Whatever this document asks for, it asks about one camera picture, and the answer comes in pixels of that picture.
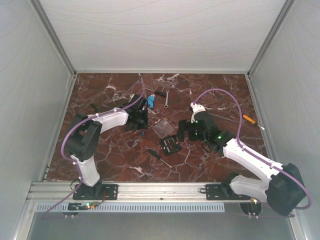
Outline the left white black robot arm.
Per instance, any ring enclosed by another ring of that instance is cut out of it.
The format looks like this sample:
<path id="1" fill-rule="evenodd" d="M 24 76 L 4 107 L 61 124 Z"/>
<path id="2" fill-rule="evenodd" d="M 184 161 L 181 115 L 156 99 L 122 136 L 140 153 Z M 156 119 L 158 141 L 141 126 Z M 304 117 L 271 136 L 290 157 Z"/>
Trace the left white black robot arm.
<path id="1" fill-rule="evenodd" d="M 82 184 L 75 190 L 77 194 L 88 195 L 91 199 L 97 199 L 102 195 L 103 187 L 94 155 L 100 135 L 120 126 L 125 126 L 125 131 L 137 131 L 149 127 L 148 104 L 144 97 L 133 94 L 130 102 L 107 112 L 75 115 L 61 149 L 70 154 L 70 158 L 79 170 Z"/>

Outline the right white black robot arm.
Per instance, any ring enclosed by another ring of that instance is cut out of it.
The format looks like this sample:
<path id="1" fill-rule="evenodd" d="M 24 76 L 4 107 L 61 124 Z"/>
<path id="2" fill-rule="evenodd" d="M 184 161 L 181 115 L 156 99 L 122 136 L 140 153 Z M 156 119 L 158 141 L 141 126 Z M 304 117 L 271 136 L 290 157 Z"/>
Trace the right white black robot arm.
<path id="1" fill-rule="evenodd" d="M 227 199 L 245 195 L 267 203 L 281 216 L 288 216 L 305 198 L 304 182 L 297 166 L 283 165 L 254 151 L 228 132 L 219 130 L 207 111 L 192 114 L 191 119 L 180 120 L 177 136 L 180 141 L 204 141 L 209 152 L 218 152 L 245 167 L 257 179 L 236 174 L 221 186 Z"/>

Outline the black fuse box base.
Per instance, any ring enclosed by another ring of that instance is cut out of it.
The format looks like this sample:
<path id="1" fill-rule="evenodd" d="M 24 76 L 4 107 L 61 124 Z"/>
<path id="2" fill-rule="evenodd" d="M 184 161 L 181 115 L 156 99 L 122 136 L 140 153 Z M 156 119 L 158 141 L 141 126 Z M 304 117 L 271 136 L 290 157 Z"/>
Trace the black fuse box base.
<path id="1" fill-rule="evenodd" d="M 160 140 L 161 149 L 166 156 L 178 153 L 182 150 L 176 135 L 170 135 Z"/>

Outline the clear plastic fuse box cover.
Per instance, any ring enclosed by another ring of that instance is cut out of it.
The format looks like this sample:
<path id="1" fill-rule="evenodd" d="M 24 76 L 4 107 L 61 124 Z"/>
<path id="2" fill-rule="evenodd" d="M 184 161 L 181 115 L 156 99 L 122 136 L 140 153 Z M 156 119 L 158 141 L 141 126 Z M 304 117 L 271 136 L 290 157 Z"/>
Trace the clear plastic fuse box cover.
<path id="1" fill-rule="evenodd" d="M 169 135 L 174 130 L 167 120 L 162 120 L 157 125 L 153 126 L 152 129 L 161 139 Z"/>

